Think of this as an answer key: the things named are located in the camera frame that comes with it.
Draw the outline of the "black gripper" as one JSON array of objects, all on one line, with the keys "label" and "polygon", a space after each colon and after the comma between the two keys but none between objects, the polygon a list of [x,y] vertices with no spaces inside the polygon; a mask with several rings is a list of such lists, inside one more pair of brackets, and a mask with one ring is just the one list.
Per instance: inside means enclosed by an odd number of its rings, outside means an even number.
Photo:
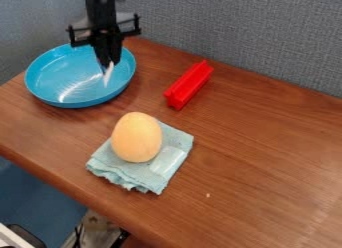
[{"label": "black gripper", "polygon": [[142,32],[139,15],[117,12],[117,3],[125,0],[85,1],[86,17],[66,29],[70,43],[73,47],[91,45],[101,65],[109,67],[111,61],[121,62],[123,38]]}]

